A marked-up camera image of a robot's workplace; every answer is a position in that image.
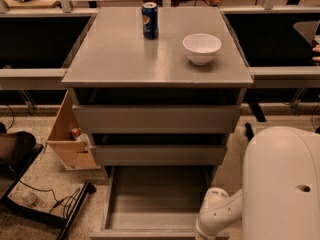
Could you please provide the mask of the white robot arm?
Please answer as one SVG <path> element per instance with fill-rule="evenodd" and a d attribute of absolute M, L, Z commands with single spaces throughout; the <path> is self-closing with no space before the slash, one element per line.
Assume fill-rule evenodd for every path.
<path fill-rule="evenodd" d="M 243 240 L 320 240 L 320 134 L 270 127 L 249 142 L 242 188 L 207 190 L 196 240 L 242 222 Z"/>

